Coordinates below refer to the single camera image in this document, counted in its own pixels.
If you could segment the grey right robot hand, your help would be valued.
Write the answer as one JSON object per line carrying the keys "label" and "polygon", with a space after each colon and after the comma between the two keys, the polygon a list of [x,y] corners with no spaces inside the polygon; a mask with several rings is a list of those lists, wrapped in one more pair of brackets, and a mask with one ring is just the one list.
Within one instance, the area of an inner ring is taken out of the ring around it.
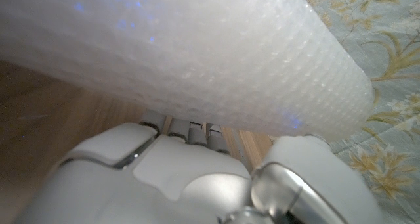
{"label": "grey right robot hand", "polygon": [[314,135],[281,137],[255,171],[218,125],[147,111],[59,161],[17,223],[382,223],[364,180]]}

